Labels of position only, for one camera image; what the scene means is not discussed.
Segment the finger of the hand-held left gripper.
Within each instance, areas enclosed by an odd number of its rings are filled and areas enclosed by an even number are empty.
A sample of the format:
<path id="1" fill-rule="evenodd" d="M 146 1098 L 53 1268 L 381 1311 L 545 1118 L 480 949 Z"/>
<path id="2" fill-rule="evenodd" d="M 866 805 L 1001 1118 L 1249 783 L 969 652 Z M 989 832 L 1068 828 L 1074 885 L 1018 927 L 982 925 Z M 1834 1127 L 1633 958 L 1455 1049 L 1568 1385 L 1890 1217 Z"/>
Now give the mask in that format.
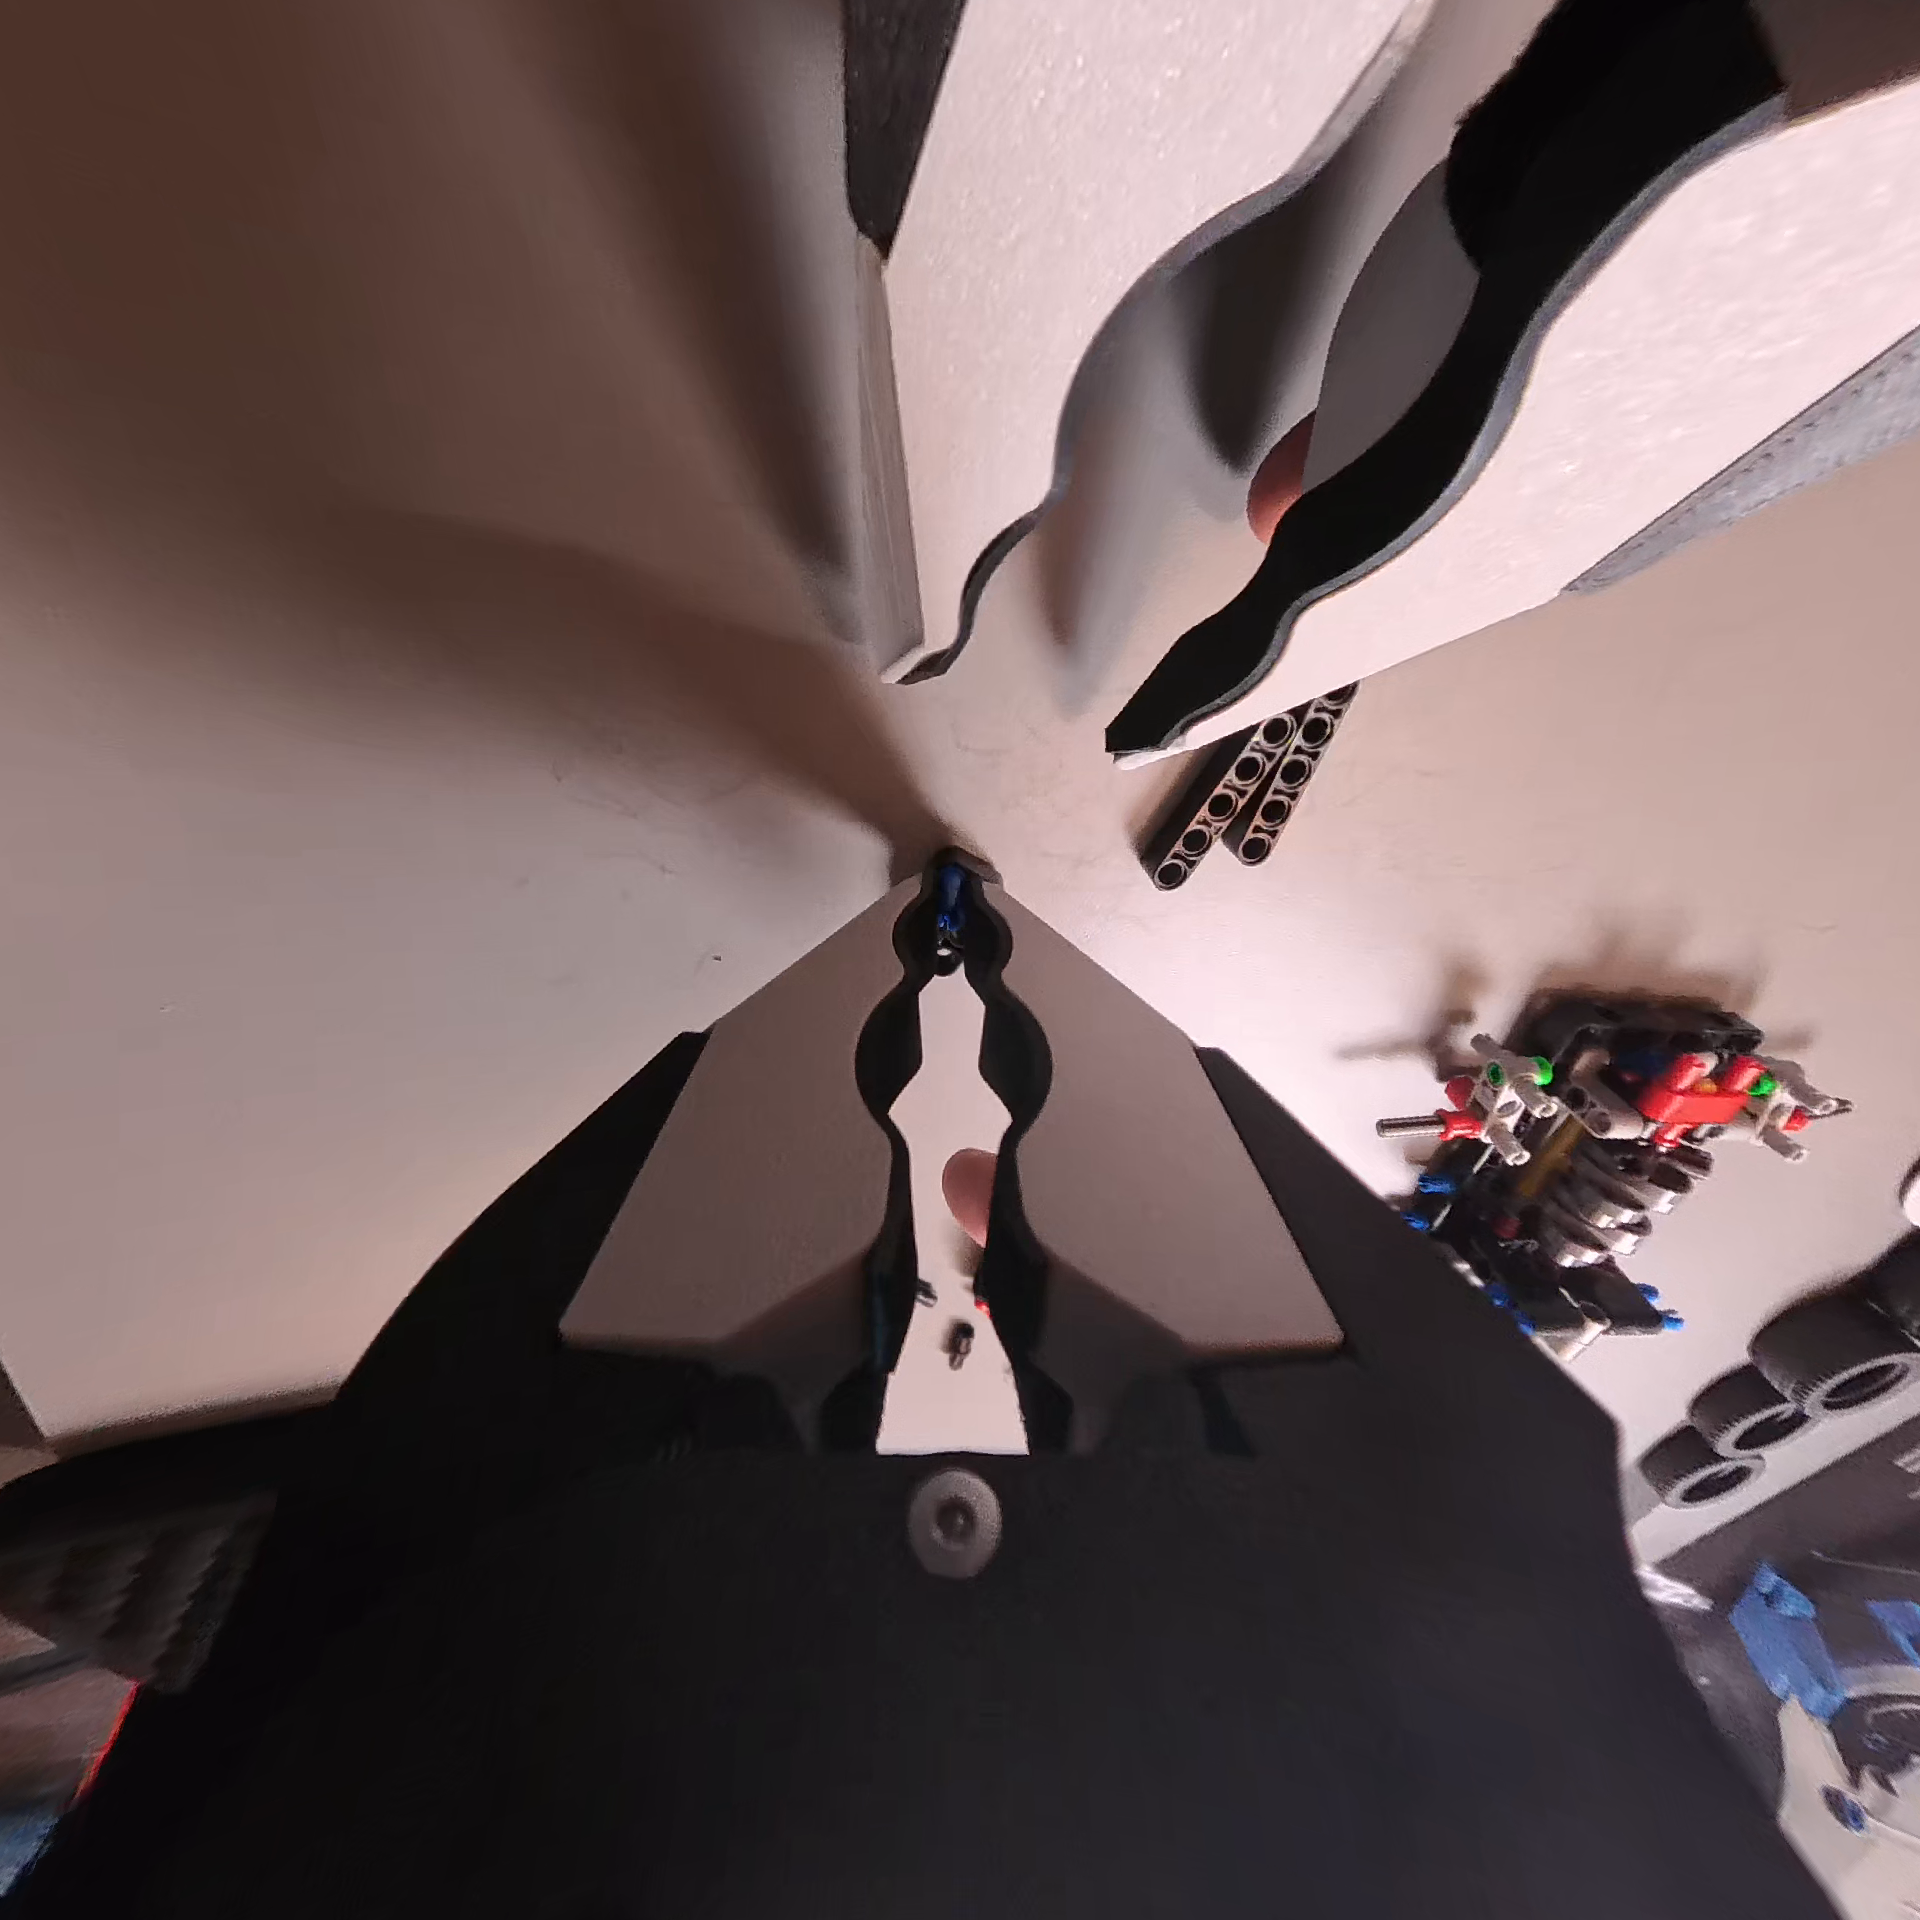
<path id="1" fill-rule="evenodd" d="M 1168 256 L 1236 281 L 1305 491 L 1104 731 L 1140 764 L 1545 604 L 1916 330 L 1916 3 L 1419 3 Z"/>
<path id="2" fill-rule="evenodd" d="M 878 271 L 886 482 L 913 548 L 883 681 L 949 672 L 996 569 L 1067 493 L 1108 323 L 1308 185 L 1432 10 L 965 6 Z"/>

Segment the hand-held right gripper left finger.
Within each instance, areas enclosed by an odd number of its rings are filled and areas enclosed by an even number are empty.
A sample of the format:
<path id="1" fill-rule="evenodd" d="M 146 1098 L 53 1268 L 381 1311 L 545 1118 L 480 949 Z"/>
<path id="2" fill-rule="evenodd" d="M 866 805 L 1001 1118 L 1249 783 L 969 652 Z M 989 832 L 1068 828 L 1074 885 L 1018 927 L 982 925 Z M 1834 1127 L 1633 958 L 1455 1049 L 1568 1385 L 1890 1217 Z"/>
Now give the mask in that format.
<path id="1" fill-rule="evenodd" d="M 918 1303 L 910 1156 L 938 901 L 907 879 L 705 1036 L 561 1319 L 580 1349 L 765 1379 L 813 1448 L 873 1444 Z"/>

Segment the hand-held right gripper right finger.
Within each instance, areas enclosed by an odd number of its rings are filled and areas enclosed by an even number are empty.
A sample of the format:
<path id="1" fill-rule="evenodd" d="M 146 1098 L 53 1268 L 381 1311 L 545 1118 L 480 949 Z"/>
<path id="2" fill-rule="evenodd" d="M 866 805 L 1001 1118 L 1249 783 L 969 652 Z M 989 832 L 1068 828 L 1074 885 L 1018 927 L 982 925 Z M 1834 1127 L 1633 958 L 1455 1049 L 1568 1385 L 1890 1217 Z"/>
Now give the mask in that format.
<path id="1" fill-rule="evenodd" d="M 1338 1352 L 1189 1034 L 1004 883 L 969 875 L 957 912 L 1007 1111 L 977 1275 L 1026 1448 L 1092 1452 L 1149 1381 Z"/>

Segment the black double lego beam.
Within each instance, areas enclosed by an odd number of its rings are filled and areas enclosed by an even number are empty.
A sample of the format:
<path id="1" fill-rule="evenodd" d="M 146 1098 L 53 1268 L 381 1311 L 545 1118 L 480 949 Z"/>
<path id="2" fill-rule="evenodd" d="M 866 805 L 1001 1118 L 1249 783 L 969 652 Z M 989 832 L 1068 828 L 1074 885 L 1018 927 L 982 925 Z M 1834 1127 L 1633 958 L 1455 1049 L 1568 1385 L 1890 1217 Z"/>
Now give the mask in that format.
<path id="1" fill-rule="evenodd" d="M 1267 861 L 1359 688 L 1335 686 L 1204 749 L 1140 840 L 1139 860 L 1154 890 L 1181 890 L 1214 850 L 1245 867 Z"/>

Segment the lego car chassis assembly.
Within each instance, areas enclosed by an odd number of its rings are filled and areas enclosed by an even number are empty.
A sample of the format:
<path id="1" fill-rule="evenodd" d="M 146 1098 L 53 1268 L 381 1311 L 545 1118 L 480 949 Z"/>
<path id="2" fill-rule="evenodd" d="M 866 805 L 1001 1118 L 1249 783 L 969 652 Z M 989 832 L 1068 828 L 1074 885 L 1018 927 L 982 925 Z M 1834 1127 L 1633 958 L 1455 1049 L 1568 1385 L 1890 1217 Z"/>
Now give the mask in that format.
<path id="1" fill-rule="evenodd" d="M 1534 996 L 1511 1040 L 1471 1034 L 1439 1100 L 1375 1131 L 1419 1150 L 1403 1219 L 1568 1363 L 1685 1327 L 1629 1261 L 1721 1156 L 1801 1163 L 1855 1107 L 1716 1000 L 1568 987 Z"/>

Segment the lego car set box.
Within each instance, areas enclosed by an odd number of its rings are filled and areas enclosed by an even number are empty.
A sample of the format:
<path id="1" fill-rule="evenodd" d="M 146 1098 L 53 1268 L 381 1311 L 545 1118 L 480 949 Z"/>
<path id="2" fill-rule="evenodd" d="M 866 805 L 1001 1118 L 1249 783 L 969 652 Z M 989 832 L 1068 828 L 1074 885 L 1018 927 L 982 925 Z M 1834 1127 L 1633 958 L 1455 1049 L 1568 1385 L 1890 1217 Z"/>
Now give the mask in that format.
<path id="1" fill-rule="evenodd" d="M 1839 1915 L 1919 1913 L 1919 1587 L 1815 1551 L 1712 1586 L 1638 1567 L 1715 1725 Z"/>

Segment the person's left hand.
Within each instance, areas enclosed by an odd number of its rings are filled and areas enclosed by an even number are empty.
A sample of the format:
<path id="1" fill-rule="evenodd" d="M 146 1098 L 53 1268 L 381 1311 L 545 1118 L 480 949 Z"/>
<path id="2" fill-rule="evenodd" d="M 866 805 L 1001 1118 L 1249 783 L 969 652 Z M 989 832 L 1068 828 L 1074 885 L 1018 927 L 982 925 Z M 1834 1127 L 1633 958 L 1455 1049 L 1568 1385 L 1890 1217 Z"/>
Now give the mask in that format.
<path id="1" fill-rule="evenodd" d="M 1306 411 L 1276 439 L 1252 473 L 1245 515 L 1263 545 L 1274 539 L 1284 515 L 1302 498 L 1317 421 L 1319 411 Z"/>

